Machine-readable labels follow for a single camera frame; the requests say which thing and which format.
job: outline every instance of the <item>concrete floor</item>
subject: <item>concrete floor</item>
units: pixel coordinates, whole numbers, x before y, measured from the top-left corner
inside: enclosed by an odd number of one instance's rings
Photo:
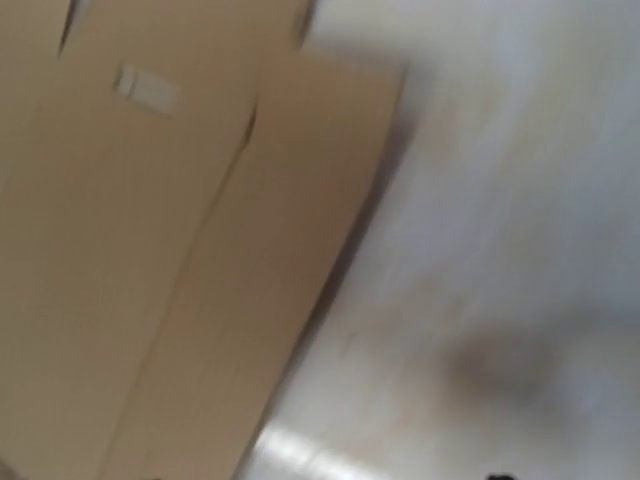
[[[411,139],[245,480],[635,479],[640,10],[326,0]]]

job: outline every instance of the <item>cardboard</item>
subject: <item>cardboard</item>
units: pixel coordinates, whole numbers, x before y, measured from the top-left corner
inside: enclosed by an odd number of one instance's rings
[[[229,478],[398,76],[297,52],[306,2],[95,0],[59,58],[63,15],[27,3],[0,6],[29,37],[0,50],[0,458],[31,480]],[[124,65],[179,89],[171,115],[115,91]]]

